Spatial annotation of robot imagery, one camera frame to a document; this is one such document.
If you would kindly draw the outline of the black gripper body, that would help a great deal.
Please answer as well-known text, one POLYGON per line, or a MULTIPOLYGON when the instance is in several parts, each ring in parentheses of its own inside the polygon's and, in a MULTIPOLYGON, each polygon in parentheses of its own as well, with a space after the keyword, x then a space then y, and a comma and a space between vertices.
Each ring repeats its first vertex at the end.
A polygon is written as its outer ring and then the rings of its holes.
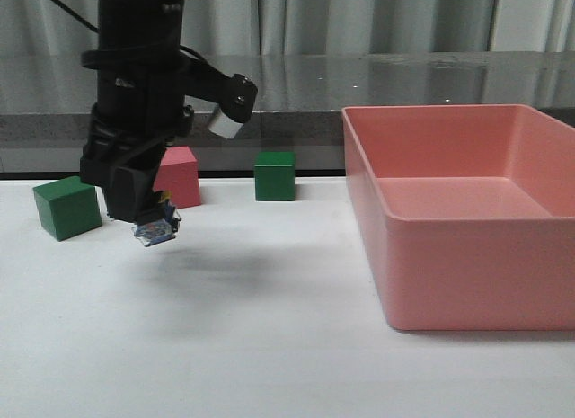
POLYGON ((144 124, 132 124, 105 114, 95 103, 80 159, 82 182, 110 191, 114 174, 124 168, 133 174, 137 197, 152 194, 169 198, 169 191, 154 189, 155 178, 166 149, 176 138, 190 134, 193 120, 194 110, 186 104, 174 122, 147 129, 144 124))

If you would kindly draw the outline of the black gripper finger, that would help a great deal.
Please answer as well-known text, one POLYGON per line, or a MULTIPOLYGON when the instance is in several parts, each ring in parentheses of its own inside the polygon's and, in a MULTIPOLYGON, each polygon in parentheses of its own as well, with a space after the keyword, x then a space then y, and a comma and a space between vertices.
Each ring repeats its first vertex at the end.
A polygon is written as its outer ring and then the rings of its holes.
POLYGON ((155 170, 120 166, 112 171, 110 187, 104 192, 111 218, 137 223, 155 205, 155 170))

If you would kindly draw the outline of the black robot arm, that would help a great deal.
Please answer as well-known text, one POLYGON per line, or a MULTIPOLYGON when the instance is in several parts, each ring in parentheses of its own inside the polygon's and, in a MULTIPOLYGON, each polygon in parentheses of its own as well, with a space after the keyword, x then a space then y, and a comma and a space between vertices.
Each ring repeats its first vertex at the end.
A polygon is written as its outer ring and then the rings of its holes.
POLYGON ((111 218, 143 225, 166 210, 154 189, 168 143, 185 135, 181 24, 185 0, 99 0, 97 100, 80 160, 82 182, 102 189, 111 218))

